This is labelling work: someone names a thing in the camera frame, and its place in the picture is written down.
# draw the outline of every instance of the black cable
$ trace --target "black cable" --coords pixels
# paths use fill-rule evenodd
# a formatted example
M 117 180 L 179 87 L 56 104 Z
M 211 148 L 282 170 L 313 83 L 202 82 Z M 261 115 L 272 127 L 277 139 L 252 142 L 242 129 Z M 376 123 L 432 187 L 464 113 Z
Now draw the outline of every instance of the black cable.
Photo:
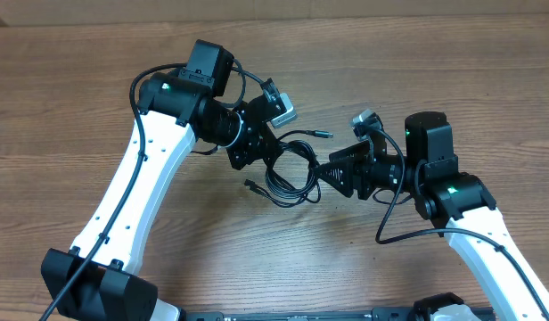
M 406 163 L 405 163 L 405 159 L 403 157 L 403 153 L 401 152 L 401 149 L 399 148 L 397 143 L 393 140 L 393 138 L 391 138 L 391 136 L 389 136 L 383 130 L 375 129 L 375 128 L 370 128 L 370 130 L 384 136 L 389 141 L 389 143 L 393 146 L 393 148 L 395 148 L 395 150 L 397 152 L 397 155 L 399 156 L 399 159 L 401 160 L 401 179 L 400 179 L 400 182 L 405 182 Z M 386 214 L 383 217 L 383 220 L 381 221 L 380 227 L 378 228 L 378 232 L 375 235 L 375 242 L 377 242 L 379 244 L 390 244 L 390 243 L 394 243 L 394 242 L 403 241 L 403 240 L 406 240 L 406 239 L 409 239 L 409 238 L 412 238 L 412 237 L 417 237 L 417 236 L 421 236 L 421 235 L 437 234 L 437 233 L 463 234 L 463 235 L 473 236 L 473 237 L 476 237 L 476 238 L 478 238 L 482 241 L 485 241 L 485 242 L 491 244 L 492 246 L 494 246 L 495 251 L 499 251 L 499 252 L 503 253 L 503 255 L 510 261 L 510 263 L 512 264 L 512 266 L 514 267 L 516 272 L 518 272 L 518 275 L 520 276 L 520 278 L 522 279 L 522 281 L 524 282 L 524 284 L 528 288 L 530 294 L 532 295 L 532 298 L 534 298 L 534 301 L 536 302 L 536 304 L 538 305 L 538 307 L 542 311 L 542 316 L 546 320 L 549 320 L 549 313 L 548 313 L 547 309 L 545 308 L 544 303 L 540 299 L 538 293 L 536 292 L 536 289 L 534 289 L 534 286 L 532 285 L 532 283 L 530 282 L 530 280 L 528 279 L 528 277 L 526 276 L 526 274 L 524 273 L 524 271 L 522 270 L 522 268 L 520 267 L 520 265 L 518 264 L 516 259 L 510 254 L 510 252 L 508 252 L 506 250 L 506 248 L 503 245 L 497 243 L 496 241 L 492 240 L 491 238 L 489 238 L 487 236 L 484 236 L 484 235 L 481 235 L 481 234 L 478 234 L 478 233 L 475 233 L 475 232 L 472 232 L 472 231 L 469 231 L 469 230 L 466 230 L 466 229 L 462 229 L 462 228 L 431 228 L 431 229 L 415 231 L 415 232 L 407 233 L 407 234 L 404 234 L 404 235 L 391 237 L 391 238 L 386 239 L 386 240 L 381 240 L 380 239 L 381 232 L 383 231 L 383 228 L 385 227 L 385 224 L 387 223 L 387 221 L 389 219 L 389 215 L 391 215 L 391 211 L 393 211 L 393 208 L 396 206 L 396 201 L 397 201 L 397 198 L 399 197 L 399 195 L 401 194 L 401 191 L 402 191 L 402 185 L 399 184 L 399 186 L 397 187 L 397 190 L 396 190 L 396 192 L 393 196 L 393 200 L 389 204 L 388 210 L 386 211 Z
M 383 204 L 383 205 L 390 205 L 391 203 L 390 202 L 385 202 L 385 201 L 382 201 L 378 198 L 378 194 L 383 192 L 383 191 L 387 191 L 387 189 L 385 188 L 380 188 L 379 190 L 375 191 L 375 193 L 372 195 L 372 198 L 375 202 L 379 203 L 379 204 Z M 407 201 L 411 200 L 413 198 L 413 196 L 411 195 L 407 195 L 407 197 L 399 202 L 397 202 L 396 205 L 403 205 L 405 204 Z
M 419 188 L 419 172 L 421 171 L 421 167 L 425 164 L 427 164 L 426 160 L 419 160 L 417 166 L 415 166 L 414 190 L 417 195 L 421 195 L 421 190 Z
M 257 81 L 259 84 L 262 84 L 262 83 L 263 83 L 263 80 L 261 80 L 261 78 L 255 76 L 254 74 L 250 73 L 249 71 L 243 70 L 243 69 L 240 68 L 240 67 L 238 67 L 238 69 L 235 68 L 235 67 L 232 67 L 231 70 L 237 71 L 237 72 L 239 72 L 239 73 L 243 73 L 243 74 L 245 74 L 245 76 L 247 76 L 247 77 L 249 77 L 249 78 L 251 78 L 251 79 Z
M 205 152 L 192 151 L 192 153 L 196 153 L 196 154 L 198 154 L 198 155 L 209 156 L 209 155 L 213 155 L 213 154 L 216 153 L 218 150 L 219 150 L 219 145 L 215 145 L 215 147 L 211 148 L 211 149 L 208 150 L 208 151 L 205 151 Z
M 235 107 L 239 106 L 242 103 L 242 98 L 245 96 L 245 90 L 246 90 L 246 87 L 247 87 L 247 80 L 245 79 L 245 74 L 246 74 L 245 70 L 243 70 L 243 68 L 241 66 L 241 63 L 237 59 L 233 58 L 233 62 L 237 65 L 237 67 L 239 69 L 237 70 L 235 68 L 232 68 L 232 70 L 235 70 L 235 71 L 238 71 L 238 72 L 239 72 L 239 70 L 243 71 L 243 72 L 239 72 L 239 74 L 241 75 L 242 86 L 241 86 L 241 93 L 239 94 L 239 98 L 237 99 L 236 102 L 234 102 L 234 103 L 221 103 L 221 106 L 223 106 L 225 108 L 229 108 L 229 109 L 235 108 Z
M 295 140 L 289 143 L 282 142 L 283 138 L 295 134 L 310 135 L 322 138 L 330 138 L 333 137 L 333 135 L 331 133 L 319 130 L 292 130 L 277 138 L 279 146 L 281 147 L 283 152 L 293 152 L 308 161 L 307 182 L 305 183 L 304 187 L 296 188 L 286 179 L 276 173 L 275 163 L 278 157 L 264 159 L 266 164 L 265 181 L 266 186 L 271 191 L 271 193 L 274 196 L 279 197 L 285 201 L 274 198 L 274 196 L 271 195 L 265 188 L 258 186 L 255 182 L 250 181 L 249 179 L 245 181 L 245 185 L 249 186 L 252 192 L 266 197 L 272 203 L 282 208 L 290 208 L 303 202 L 318 203 L 322 198 L 320 184 L 318 183 L 318 178 L 314 175 L 313 171 L 313 169 L 320 164 L 318 163 L 318 160 L 316 160 L 316 155 L 310 144 L 302 140 Z M 308 195 L 315 188 L 316 198 L 312 200 L 308 198 Z
M 126 200 L 130 193 L 132 192 L 132 188 L 134 187 L 135 181 L 138 179 L 138 175 L 140 174 L 140 168 L 142 167 L 142 163 L 145 158 L 145 133 L 143 131 L 143 123 L 142 119 L 140 118 L 140 113 L 138 111 L 138 107 L 135 102 L 135 87 L 138 84 L 138 82 L 144 78 L 145 76 L 156 72 L 160 70 L 170 69 L 170 68 L 181 68 L 184 67 L 184 63 L 171 63 L 167 65 L 162 65 L 154 68 L 150 68 L 142 73 L 140 73 L 136 78 L 132 81 L 132 84 L 130 85 L 130 106 L 132 107 L 132 112 L 134 113 L 134 118 L 136 121 L 136 124 L 138 126 L 138 133 L 140 134 L 140 150 L 138 151 L 138 160 L 136 161 L 134 172 L 132 173 L 132 177 L 130 178 L 130 181 L 128 182 L 128 185 L 126 187 L 126 190 L 122 194 L 122 197 L 120 198 L 120 201 L 114 211 L 112 212 L 112 215 L 110 219 L 108 220 L 108 223 L 106 223 L 106 226 L 104 227 L 102 233 L 98 235 L 98 240 L 96 240 L 96 243 L 94 244 L 92 250 L 88 252 L 88 255 L 86 255 L 85 260 L 82 262 L 80 267 L 78 267 L 77 271 L 70 277 L 69 281 L 62 287 L 62 289 L 59 291 L 57 296 L 54 298 L 54 300 L 51 302 L 49 307 L 45 310 L 43 313 L 43 316 L 39 318 L 39 321 L 45 321 L 51 314 L 53 313 L 54 309 L 57 307 L 59 302 L 62 300 L 62 298 L 67 294 L 67 292 L 70 290 L 72 285 L 77 281 L 78 277 L 82 274 L 82 272 L 87 267 L 88 263 L 93 259 L 94 255 L 98 252 L 98 249 L 100 249 L 101 245 L 106 241 L 108 237 L 108 233 L 110 232 L 112 226 L 114 225 L 114 222 L 116 221 L 116 218 L 118 217 L 118 214 L 124 207 L 124 204 L 126 203 Z

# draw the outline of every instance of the wooden table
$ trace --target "wooden table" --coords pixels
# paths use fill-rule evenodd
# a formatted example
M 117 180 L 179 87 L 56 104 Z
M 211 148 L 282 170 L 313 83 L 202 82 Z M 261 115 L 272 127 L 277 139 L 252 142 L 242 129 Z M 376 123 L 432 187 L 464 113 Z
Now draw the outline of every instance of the wooden table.
M 355 142 L 348 119 L 365 108 L 402 146 L 406 116 L 444 111 L 461 170 L 496 197 L 549 290 L 549 15 L 11 28 L 0 29 L 0 320 L 35 320 L 50 302 L 41 261 L 50 247 L 68 249 L 119 165 L 132 78 L 185 61 L 198 38 L 289 93 L 299 119 L 285 130 L 332 131 L 330 141 L 307 138 L 321 161 Z M 232 79 L 226 101 L 239 90 Z M 280 165 L 304 180 L 302 160 Z M 264 185 L 264 170 L 233 170 L 223 152 L 187 158 L 144 255 L 141 277 L 163 300 L 191 311 L 327 311 L 452 291 L 488 304 L 444 239 L 380 246 L 385 206 L 326 184 L 319 204 L 281 210 L 242 185 Z M 407 204 L 385 235 L 426 227 Z

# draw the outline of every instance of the black bracket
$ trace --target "black bracket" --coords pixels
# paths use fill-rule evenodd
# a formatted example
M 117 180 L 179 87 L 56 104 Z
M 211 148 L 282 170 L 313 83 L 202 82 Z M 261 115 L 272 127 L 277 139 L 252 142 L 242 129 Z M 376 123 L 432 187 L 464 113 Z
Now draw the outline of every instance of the black bracket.
M 237 138 L 237 143 L 227 148 L 229 161 L 234 169 L 242 169 L 257 160 L 268 163 L 283 153 L 267 123 L 282 112 L 280 107 L 276 107 L 278 104 L 267 100 L 266 95 L 261 95 L 248 103 L 243 102 L 234 108 L 243 121 L 241 136 Z
M 344 158 L 314 168 L 315 176 L 346 197 L 354 194 L 354 160 Z
M 53 298 L 83 261 L 76 254 L 54 249 L 46 253 L 41 275 Z M 57 309 L 62 316 L 77 320 L 149 320 L 157 299 L 158 288 L 122 272 L 120 261 L 113 261 L 109 267 L 90 262 Z

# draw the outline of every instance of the black cable clip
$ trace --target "black cable clip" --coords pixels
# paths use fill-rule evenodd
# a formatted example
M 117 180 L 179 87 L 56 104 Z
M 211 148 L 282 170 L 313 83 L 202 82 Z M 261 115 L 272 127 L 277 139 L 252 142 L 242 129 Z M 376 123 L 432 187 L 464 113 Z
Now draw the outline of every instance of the black cable clip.
M 110 240 L 110 237 L 108 237 L 107 233 L 100 233 L 98 234 L 98 238 L 104 241 L 104 244 L 108 244 L 108 241 Z
M 495 246 L 495 252 L 502 252 L 502 251 L 505 251 L 506 248 L 504 247 L 504 245 L 498 245 L 498 246 Z
M 143 161 L 147 161 L 147 160 L 148 160 L 148 155 L 146 155 L 146 153 L 143 152 L 143 151 L 139 151 L 139 152 L 138 152 L 138 157 L 143 158 Z

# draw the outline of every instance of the cable connector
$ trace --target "cable connector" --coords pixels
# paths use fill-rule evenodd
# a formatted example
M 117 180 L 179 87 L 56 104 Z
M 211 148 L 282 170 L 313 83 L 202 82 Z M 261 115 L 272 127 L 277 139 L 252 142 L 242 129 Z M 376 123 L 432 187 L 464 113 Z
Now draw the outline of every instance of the cable connector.
M 314 134 L 312 136 L 320 137 L 320 138 L 333 138 L 334 134 L 331 133 L 331 132 L 324 131 L 324 130 L 315 130 Z
M 257 185 L 257 183 L 249 180 L 249 179 L 245 179 L 245 183 L 244 183 L 245 186 L 248 186 L 249 187 L 249 190 L 253 193 L 257 193 L 261 196 L 265 196 L 263 193 L 262 193 L 262 188 L 260 186 Z

